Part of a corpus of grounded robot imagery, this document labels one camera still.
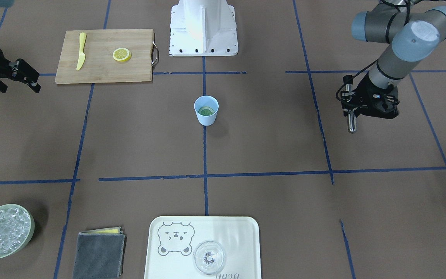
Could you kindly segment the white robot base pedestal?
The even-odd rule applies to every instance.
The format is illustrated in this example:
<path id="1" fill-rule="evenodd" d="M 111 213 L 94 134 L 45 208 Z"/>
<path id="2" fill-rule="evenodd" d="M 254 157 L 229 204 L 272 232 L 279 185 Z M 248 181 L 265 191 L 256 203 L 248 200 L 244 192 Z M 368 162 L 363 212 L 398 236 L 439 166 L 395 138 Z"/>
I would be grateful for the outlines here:
<path id="1" fill-rule="evenodd" d="M 171 57 L 238 55 L 235 9 L 226 0 L 180 0 L 170 16 Z"/>

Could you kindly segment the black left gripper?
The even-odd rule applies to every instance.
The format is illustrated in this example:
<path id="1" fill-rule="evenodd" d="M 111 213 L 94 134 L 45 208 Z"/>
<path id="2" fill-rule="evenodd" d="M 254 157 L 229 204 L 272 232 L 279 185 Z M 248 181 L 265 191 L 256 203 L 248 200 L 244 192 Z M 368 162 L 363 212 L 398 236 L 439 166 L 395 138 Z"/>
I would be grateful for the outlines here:
<path id="1" fill-rule="evenodd" d="M 364 78 L 357 85 L 356 90 L 349 91 L 346 87 L 340 90 L 340 99 L 343 110 L 343 116 L 347 117 L 350 112 L 355 117 L 361 114 L 361 110 L 365 105 L 388 105 L 391 101 L 388 94 L 392 91 L 392 84 L 389 80 L 382 78 L 381 83 L 375 79 L 374 83 L 369 74 L 365 74 Z M 347 100 L 357 100 L 356 103 L 347 102 Z"/>

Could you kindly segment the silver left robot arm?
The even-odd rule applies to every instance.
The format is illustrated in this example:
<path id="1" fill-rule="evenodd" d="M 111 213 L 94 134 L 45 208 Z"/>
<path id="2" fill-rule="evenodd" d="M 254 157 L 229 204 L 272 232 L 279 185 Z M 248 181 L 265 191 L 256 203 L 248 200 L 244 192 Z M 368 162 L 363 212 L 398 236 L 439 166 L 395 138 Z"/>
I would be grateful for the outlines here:
<path id="1" fill-rule="evenodd" d="M 398 84 L 446 39 L 446 6 L 411 14 L 410 4 L 381 0 L 352 22 L 352 36 L 386 43 L 382 55 L 354 90 L 339 90 L 343 116 L 393 119 L 398 116 Z"/>

